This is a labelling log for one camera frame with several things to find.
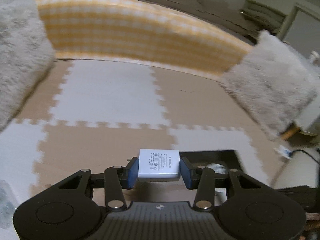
circular mount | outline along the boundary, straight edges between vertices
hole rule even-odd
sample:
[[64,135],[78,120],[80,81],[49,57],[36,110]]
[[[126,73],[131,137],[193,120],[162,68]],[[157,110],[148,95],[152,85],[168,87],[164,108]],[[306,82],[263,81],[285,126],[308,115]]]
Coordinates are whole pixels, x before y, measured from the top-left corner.
[[218,209],[223,228],[237,239],[290,240],[304,228],[302,207],[281,193],[269,190],[244,190]]
[[108,207],[119,209],[124,205],[124,203],[121,200],[111,200],[108,202]]
[[83,239],[100,220],[100,207],[90,198],[54,190],[44,191],[21,204],[13,216],[19,237],[31,240]]
[[212,206],[211,202],[207,200],[200,200],[196,203],[196,207],[200,209],[208,209]]

plush fabric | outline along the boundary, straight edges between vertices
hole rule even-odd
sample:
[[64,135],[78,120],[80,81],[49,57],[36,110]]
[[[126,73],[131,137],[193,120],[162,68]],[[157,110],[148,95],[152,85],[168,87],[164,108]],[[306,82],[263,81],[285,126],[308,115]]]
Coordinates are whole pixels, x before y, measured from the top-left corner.
[[221,84],[274,139],[317,95],[315,79],[278,38],[262,31],[258,44]]
[[0,0],[0,130],[48,71],[54,50],[34,0]]

plastic bag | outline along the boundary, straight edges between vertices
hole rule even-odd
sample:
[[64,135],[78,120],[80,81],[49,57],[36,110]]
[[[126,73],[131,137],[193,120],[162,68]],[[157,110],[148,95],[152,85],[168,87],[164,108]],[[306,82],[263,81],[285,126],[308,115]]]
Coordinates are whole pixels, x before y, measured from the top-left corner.
[[227,169],[225,166],[217,163],[211,163],[207,165],[208,168],[213,169],[215,173],[227,174]]
[[8,183],[0,180],[0,228],[8,229],[12,225],[12,217],[18,202]]

cushion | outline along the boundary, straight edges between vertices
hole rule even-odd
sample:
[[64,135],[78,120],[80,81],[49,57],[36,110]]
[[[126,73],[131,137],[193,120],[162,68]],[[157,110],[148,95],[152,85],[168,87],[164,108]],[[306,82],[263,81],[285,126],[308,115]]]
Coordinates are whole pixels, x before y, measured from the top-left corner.
[[284,132],[317,95],[314,77],[267,31],[260,33],[258,44],[240,64],[222,75],[220,83],[270,139]]
[[0,55],[1,131],[54,60],[34,0],[0,0]]

white foam tile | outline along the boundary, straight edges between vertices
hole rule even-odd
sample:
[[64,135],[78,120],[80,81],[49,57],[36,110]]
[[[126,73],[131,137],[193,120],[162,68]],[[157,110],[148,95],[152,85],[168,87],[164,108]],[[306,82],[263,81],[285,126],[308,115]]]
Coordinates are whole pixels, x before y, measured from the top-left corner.
[[159,130],[159,129],[160,129],[159,125],[157,125],[157,124],[149,125],[148,128],[149,128],[149,129],[154,129],[154,130]]
[[185,124],[177,124],[178,129],[188,129]]
[[244,171],[262,183],[269,184],[267,174],[262,170],[251,139],[238,130],[188,130],[170,129],[177,144],[173,149],[180,151],[236,150]]
[[71,120],[67,121],[66,126],[77,126],[77,121],[76,120]]
[[86,127],[96,128],[98,127],[98,124],[96,122],[88,122]]
[[159,104],[148,66],[97,60],[76,60],[69,69],[54,119],[86,122],[124,122],[169,125]]
[[57,125],[58,125],[58,120],[52,118],[48,123],[49,123],[50,125],[52,125],[52,126],[57,126]]
[[208,126],[208,130],[210,130],[210,131],[215,131],[215,130],[216,130],[216,128],[215,128],[215,127],[213,127],[213,126]]
[[202,126],[201,125],[194,125],[193,129],[195,130],[202,130]]
[[140,129],[140,125],[138,123],[128,124],[128,128],[130,129]]
[[[30,198],[30,186],[37,183],[32,167],[41,158],[37,145],[45,139],[46,133],[42,132],[45,124],[12,122],[0,133],[0,179],[11,186],[19,204]],[[0,236],[5,240],[19,239],[13,226],[7,230],[0,228]]]

